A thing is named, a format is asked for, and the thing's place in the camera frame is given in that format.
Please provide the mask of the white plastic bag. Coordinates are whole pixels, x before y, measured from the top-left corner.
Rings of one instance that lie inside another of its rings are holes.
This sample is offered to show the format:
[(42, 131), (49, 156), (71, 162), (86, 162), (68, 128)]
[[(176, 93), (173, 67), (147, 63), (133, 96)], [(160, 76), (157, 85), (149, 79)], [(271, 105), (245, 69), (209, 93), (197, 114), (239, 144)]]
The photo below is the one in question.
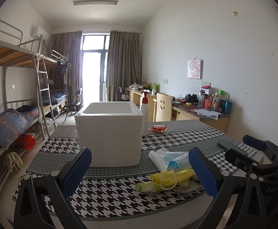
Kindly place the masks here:
[(156, 152), (154, 150), (150, 151), (148, 157), (152, 160), (160, 172), (164, 172), (167, 170), (170, 160), (177, 157), (177, 153), (170, 152), (165, 147), (162, 147)]

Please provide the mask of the blue face mask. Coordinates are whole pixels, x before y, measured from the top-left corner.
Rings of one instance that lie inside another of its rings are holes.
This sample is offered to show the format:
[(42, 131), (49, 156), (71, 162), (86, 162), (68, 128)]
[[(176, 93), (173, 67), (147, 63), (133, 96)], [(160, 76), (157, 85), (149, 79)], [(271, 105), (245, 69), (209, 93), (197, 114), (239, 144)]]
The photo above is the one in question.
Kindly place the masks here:
[(167, 165), (167, 171), (179, 172), (192, 168), (188, 160), (188, 152), (166, 152), (163, 160)]

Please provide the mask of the white styrofoam box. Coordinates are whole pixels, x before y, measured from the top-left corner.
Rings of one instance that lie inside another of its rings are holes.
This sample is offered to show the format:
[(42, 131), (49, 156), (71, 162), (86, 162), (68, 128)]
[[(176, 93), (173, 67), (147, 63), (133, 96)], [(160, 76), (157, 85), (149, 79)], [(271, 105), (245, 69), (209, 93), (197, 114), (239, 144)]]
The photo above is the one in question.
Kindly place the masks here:
[(133, 102), (94, 102), (74, 116), (80, 148), (91, 150), (93, 168), (140, 162), (143, 114)]

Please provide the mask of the teal bottle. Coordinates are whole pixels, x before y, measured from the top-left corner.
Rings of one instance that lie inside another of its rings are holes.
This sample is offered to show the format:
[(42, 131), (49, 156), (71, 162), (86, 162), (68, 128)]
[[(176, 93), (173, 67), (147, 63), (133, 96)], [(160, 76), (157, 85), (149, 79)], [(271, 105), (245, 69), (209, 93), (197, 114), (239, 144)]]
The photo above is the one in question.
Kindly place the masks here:
[(231, 108), (232, 108), (232, 102), (226, 100), (226, 101), (225, 101), (224, 113), (225, 113), (226, 115), (230, 115), (230, 114), (231, 114)]

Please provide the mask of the green wipes packet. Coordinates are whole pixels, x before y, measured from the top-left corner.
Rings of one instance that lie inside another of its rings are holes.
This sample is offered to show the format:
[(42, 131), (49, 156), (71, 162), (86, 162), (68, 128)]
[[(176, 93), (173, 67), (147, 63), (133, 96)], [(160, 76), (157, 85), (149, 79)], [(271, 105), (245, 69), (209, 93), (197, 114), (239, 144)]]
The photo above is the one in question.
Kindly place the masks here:
[(160, 183), (157, 181), (140, 182), (136, 184), (135, 187), (139, 192), (146, 195), (156, 195), (163, 190)]

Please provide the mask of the red plastic bag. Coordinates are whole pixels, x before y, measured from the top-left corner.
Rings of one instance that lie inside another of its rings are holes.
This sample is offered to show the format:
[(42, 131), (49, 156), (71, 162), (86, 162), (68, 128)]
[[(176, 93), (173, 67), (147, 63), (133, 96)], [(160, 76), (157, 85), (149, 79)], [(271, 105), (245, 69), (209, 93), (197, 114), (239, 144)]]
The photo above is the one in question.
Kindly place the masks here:
[(36, 139), (31, 134), (22, 134), (14, 142), (15, 148), (31, 150), (36, 146)]

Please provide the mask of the red snack packet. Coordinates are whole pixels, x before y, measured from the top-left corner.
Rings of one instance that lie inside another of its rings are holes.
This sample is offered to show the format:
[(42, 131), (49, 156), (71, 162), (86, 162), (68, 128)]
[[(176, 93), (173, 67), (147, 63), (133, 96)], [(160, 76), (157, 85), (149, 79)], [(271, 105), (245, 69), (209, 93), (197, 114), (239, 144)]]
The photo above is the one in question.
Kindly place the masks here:
[(150, 127), (148, 130), (153, 133), (163, 133), (167, 129), (168, 129), (168, 127), (165, 125), (154, 125), (154, 126)]

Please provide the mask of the white pump bottle red top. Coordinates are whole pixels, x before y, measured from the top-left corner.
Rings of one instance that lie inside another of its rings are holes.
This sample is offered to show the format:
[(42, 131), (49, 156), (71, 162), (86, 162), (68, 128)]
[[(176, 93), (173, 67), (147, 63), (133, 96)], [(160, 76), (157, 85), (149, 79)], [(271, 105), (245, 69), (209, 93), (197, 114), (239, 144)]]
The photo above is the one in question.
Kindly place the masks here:
[(146, 136), (148, 131), (148, 117), (149, 117), (149, 105), (148, 105), (147, 92), (143, 93), (142, 102), (140, 104), (140, 110), (143, 114), (142, 136)]

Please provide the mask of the metal bunk bed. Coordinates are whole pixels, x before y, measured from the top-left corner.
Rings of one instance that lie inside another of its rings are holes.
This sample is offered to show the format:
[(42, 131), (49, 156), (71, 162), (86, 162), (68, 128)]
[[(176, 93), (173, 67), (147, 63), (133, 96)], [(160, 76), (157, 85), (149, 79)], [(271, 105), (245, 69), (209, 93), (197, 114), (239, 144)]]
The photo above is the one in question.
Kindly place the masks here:
[[(22, 41), (23, 38), (23, 32), (19, 28), (3, 21), (0, 19), (0, 23), (5, 24), (6, 26), (12, 28), (13, 30), (18, 31), (18, 35), (13, 35), (8, 31), (3, 31), (0, 29), (0, 33), (3, 33), (5, 35), (8, 35), (12, 38), (15, 38), (19, 41), (19, 44), (13, 45), (4, 41), (0, 40), (0, 67), (2, 67), (2, 84), (4, 86), (2, 90), (3, 95), (3, 107), (4, 109), (16, 109), (20, 105), (30, 105), (30, 106), (36, 106), (37, 105), (37, 84), (36, 84), (36, 72), (34, 69), (34, 60), (33, 58), (36, 56), (36, 52), (38, 50), (38, 40), (39, 38), (34, 38), (29, 41)], [(42, 50), (46, 49), (45, 42), (43, 41), (44, 45), (42, 46)], [(54, 60), (56, 63), (51, 63), (50, 61), (46, 62), (47, 72), (51, 67), (54, 67), (55, 64), (58, 63), (57, 60), (53, 59), (52, 57), (48, 57)], [(7, 69), (9, 67), (12, 68), (28, 68), (34, 70), (34, 78), (27, 83), (28, 85), (31, 85), (34, 91), (30, 94), (22, 95), (13, 95), (8, 94), (8, 88), (7, 88)], [(58, 102), (55, 102), (52, 98), (51, 94), (53, 92), (50, 90), (50, 97), (52, 101), (53, 110), (57, 107), (63, 108), (67, 101), (67, 95), (63, 95), (62, 99), (60, 99)], [(40, 118), (39, 116), (33, 121), (34, 123), (40, 124)]]

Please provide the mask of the right brown curtain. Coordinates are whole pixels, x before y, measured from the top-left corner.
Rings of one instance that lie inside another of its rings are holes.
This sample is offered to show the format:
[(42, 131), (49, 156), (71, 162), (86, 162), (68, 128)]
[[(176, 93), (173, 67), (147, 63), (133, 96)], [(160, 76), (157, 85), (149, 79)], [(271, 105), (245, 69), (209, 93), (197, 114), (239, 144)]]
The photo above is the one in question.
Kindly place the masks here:
[(106, 69), (107, 100), (115, 101), (118, 88), (133, 83), (142, 83), (140, 34), (111, 31)]

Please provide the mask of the brown curtain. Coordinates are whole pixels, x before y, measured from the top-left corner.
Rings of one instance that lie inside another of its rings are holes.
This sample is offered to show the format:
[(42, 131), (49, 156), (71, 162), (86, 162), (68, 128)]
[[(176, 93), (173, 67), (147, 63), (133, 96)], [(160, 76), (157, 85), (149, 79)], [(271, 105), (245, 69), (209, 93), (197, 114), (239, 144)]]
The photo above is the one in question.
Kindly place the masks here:
[(72, 31), (53, 34), (50, 38), (48, 56), (58, 61), (48, 71), (49, 78), (54, 81), (52, 89), (66, 91), (69, 103), (82, 88), (82, 35), (82, 31)]
[(140, 34), (111, 31), (106, 69), (107, 100), (115, 101), (118, 88), (133, 83), (142, 83)]

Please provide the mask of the left brown curtain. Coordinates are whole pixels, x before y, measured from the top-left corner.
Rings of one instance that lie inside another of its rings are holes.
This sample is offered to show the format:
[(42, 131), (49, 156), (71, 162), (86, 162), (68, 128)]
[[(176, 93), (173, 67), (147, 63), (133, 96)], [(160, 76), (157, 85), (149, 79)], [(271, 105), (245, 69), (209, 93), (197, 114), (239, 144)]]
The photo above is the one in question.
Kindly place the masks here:
[(48, 56), (58, 61), (48, 71), (49, 78), (54, 81), (52, 89), (66, 91), (69, 103), (82, 88), (82, 35), (82, 31), (72, 31), (53, 34), (50, 38)]

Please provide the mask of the white air conditioner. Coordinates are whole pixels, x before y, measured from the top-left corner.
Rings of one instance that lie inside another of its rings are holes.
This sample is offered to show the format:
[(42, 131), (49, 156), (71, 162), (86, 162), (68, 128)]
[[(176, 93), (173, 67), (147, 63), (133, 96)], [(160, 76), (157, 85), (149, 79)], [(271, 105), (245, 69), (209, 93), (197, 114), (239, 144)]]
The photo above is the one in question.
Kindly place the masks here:
[(32, 38), (43, 38), (43, 41), (49, 40), (49, 33), (43, 30), (40, 26), (36, 26), (33, 28), (31, 33)]

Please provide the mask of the ceiling tube light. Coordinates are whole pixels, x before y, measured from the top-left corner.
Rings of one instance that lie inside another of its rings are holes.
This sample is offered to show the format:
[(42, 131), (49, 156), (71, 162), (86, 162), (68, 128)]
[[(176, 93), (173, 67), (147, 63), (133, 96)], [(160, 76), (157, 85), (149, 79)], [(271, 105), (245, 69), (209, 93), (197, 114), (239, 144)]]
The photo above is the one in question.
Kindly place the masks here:
[(113, 5), (116, 6), (118, 4), (118, 0), (80, 0), (74, 1), (74, 6), (82, 6), (82, 5)]

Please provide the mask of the pink cartoon wall picture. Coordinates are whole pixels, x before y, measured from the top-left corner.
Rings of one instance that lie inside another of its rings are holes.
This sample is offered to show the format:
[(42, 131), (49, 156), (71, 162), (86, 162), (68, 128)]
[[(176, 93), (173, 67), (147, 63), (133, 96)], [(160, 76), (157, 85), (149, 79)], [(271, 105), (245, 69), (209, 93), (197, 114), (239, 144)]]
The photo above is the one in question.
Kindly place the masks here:
[(188, 79), (200, 79), (201, 78), (201, 60), (188, 61), (187, 78)]

